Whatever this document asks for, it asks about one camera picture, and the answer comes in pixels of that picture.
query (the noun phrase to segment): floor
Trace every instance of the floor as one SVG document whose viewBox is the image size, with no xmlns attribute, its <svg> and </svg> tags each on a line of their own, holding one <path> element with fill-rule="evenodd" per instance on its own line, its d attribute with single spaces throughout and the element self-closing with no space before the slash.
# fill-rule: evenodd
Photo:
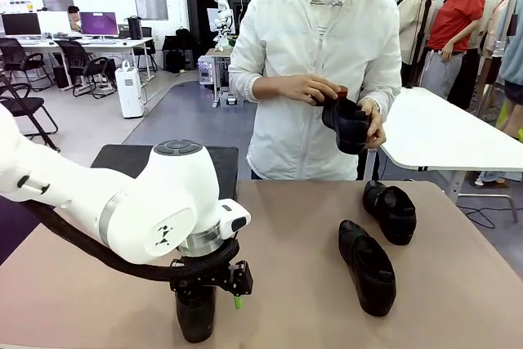
<svg viewBox="0 0 523 349">
<path fill-rule="evenodd" d="M 159 70 L 155 77 L 145 85 L 148 103 L 146 111 L 151 111 L 168 93 L 173 85 L 197 79 L 195 71 L 185 74 L 171 74 Z M 47 80 L 38 81 L 35 87 L 46 86 Z M 57 88 L 35 93 L 46 102 L 46 108 L 60 127 L 52 140 L 60 147 L 68 159 L 82 165 L 90 165 L 102 146 L 122 143 L 141 123 L 142 119 L 124 119 L 120 109 L 118 94 L 96 100 L 92 96 L 73 97 L 72 92 L 61 92 Z M 45 129 L 51 129 L 45 114 L 37 114 Z M 32 130 L 29 121 L 19 121 L 22 131 Z"/>
<path fill-rule="evenodd" d="M 177 77 L 160 71 L 157 75 L 148 86 L 151 97 L 148 106 L 151 111 L 144 119 L 138 120 L 122 119 L 117 96 L 95 101 L 89 96 L 73 98 L 69 93 L 56 90 L 39 93 L 46 98 L 48 109 L 60 124 L 60 133 L 53 139 L 62 148 L 64 156 L 89 165 L 98 150 L 109 143 L 153 145 L 169 139 L 191 139 L 205 145 L 237 146 L 240 156 L 239 178 L 250 178 L 245 155 L 252 135 L 256 106 L 246 103 L 242 107 L 213 109 L 212 92 L 194 82 L 197 79 L 196 74 L 188 73 Z M 380 173 L 384 180 L 414 179 L 432 181 L 439 186 L 445 184 L 445 179 L 438 172 L 407 171 L 396 167 L 384 155 Z M 470 184 L 465 184 L 463 192 L 510 194 L 516 200 L 516 205 L 523 207 L 523 184 L 515 181 L 507 184 L 508 188 L 503 190 L 477 190 Z M 459 204 L 477 208 L 507 207 L 505 201 L 485 201 L 478 198 L 460 199 Z M 0 210 L 3 211 L 6 205 L 9 205 L 11 212 L 17 207 L 16 204 L 0 199 Z M 478 229 L 523 278 L 523 213 L 520 213 L 521 223 L 518 225 L 512 222 L 510 212 L 491 211 L 485 214 L 495 223 L 496 229 L 487 230 L 480 226 Z M 479 214 L 472 217 L 478 221 L 482 219 Z M 28 224 L 24 226 L 27 231 L 27 227 L 30 228 L 36 222 L 33 217 L 29 217 L 27 221 L 8 221 L 5 215 L 0 217 L 0 234 L 6 233 L 2 226 L 11 225 L 15 228 L 24 226 L 20 221 L 25 221 Z M 13 232 L 18 235 L 12 236 L 15 238 L 11 241 L 12 244 L 24 238 L 24 228 L 7 233 Z"/>
</svg>

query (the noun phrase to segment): hand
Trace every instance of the hand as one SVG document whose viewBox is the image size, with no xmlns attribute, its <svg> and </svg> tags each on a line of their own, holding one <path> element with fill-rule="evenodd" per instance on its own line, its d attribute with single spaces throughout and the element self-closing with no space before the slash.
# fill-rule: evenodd
<svg viewBox="0 0 523 349">
<path fill-rule="evenodd" d="M 383 117 L 378 112 L 378 106 L 374 100 L 363 99 L 360 102 L 361 109 L 371 118 L 369 132 L 367 133 L 366 149 L 377 149 L 387 141 L 385 130 L 383 129 Z"/>
<path fill-rule="evenodd" d="M 325 96 L 337 99 L 341 88 L 327 79 L 315 75 L 293 75 L 278 77 L 276 81 L 278 93 L 291 100 L 304 101 L 315 106 L 316 102 L 324 103 Z"/>
<path fill-rule="evenodd" d="M 452 42 L 448 42 L 447 45 L 445 45 L 441 50 L 441 60 L 444 63 L 449 61 L 452 57 L 452 52 L 454 52 L 454 44 Z"/>
</svg>

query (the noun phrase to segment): gray pants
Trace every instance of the gray pants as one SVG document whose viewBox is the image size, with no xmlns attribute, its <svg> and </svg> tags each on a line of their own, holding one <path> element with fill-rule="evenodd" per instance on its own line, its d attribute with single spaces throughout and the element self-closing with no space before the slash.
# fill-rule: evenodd
<svg viewBox="0 0 523 349">
<path fill-rule="evenodd" d="M 439 52 L 428 52 L 423 67 L 422 87 L 446 99 L 458 77 L 463 55 L 452 55 L 450 60 L 444 63 Z"/>
</svg>

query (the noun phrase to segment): red shirt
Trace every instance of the red shirt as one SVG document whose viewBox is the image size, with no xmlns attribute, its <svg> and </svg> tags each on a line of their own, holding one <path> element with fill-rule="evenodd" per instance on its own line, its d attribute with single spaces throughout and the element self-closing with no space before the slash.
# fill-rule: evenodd
<svg viewBox="0 0 523 349">
<path fill-rule="evenodd" d="M 484 8 L 485 0 L 447 0 L 436 16 L 427 46 L 436 50 L 443 49 L 452 37 L 474 20 L 479 20 Z M 455 43 L 454 51 L 465 52 L 469 38 L 470 34 Z"/>
</svg>

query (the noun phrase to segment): purple screen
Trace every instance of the purple screen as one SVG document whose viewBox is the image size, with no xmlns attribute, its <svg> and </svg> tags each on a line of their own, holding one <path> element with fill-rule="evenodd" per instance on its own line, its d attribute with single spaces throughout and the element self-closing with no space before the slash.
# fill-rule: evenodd
<svg viewBox="0 0 523 349">
<path fill-rule="evenodd" d="M 82 33 L 100 36 L 118 36 L 116 15 L 113 12 L 81 12 Z"/>
</svg>

